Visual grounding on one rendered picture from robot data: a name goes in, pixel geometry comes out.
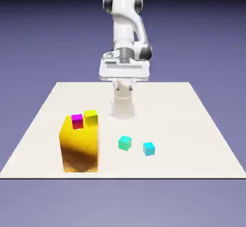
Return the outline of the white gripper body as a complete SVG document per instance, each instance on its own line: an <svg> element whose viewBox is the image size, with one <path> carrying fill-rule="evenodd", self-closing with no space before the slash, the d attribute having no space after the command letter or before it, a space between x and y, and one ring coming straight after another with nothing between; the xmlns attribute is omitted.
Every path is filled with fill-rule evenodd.
<svg viewBox="0 0 246 227"><path fill-rule="evenodd" d="M129 60L129 63L120 63L119 58L102 58L99 67L99 78L103 81L121 81L125 79L147 81L149 78L149 61Z"/></svg>

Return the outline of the small yellow cube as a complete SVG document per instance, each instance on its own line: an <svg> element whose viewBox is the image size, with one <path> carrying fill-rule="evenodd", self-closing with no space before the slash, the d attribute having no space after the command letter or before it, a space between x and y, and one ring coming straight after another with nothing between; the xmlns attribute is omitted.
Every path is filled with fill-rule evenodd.
<svg viewBox="0 0 246 227"><path fill-rule="evenodd" d="M87 126L98 125L97 112L94 109L84 111L84 120Z"/></svg>

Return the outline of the small magenta cube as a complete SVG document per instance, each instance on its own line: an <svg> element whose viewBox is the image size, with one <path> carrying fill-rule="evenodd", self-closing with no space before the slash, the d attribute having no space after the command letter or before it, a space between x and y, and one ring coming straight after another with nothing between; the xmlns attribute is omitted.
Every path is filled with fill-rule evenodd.
<svg viewBox="0 0 246 227"><path fill-rule="evenodd" d="M71 119L74 130L82 129L84 127L83 115L81 113L72 115Z"/></svg>

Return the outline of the small teal cube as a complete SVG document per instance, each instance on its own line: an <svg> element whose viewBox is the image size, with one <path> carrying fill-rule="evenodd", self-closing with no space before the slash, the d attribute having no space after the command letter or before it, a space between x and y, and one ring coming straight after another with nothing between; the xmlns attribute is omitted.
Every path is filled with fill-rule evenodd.
<svg viewBox="0 0 246 227"><path fill-rule="evenodd" d="M132 138L129 136L122 136L118 140L118 148L124 151L128 151L132 146Z"/></svg>

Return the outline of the small cyan cube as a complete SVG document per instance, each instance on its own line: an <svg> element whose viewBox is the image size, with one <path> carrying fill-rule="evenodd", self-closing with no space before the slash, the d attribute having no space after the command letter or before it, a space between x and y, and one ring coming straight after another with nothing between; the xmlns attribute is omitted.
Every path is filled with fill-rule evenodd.
<svg viewBox="0 0 246 227"><path fill-rule="evenodd" d="M143 143L143 152L145 156L155 154L155 145L152 142Z"/></svg>

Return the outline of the large yellow box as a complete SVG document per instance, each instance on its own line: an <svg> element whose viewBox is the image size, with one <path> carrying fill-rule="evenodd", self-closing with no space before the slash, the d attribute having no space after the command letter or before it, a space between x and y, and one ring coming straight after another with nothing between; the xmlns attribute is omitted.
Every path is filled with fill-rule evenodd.
<svg viewBox="0 0 246 227"><path fill-rule="evenodd" d="M84 121L84 127L74 129L67 116L59 133L61 157L65 172L97 172L99 151L98 122Z"/></svg>

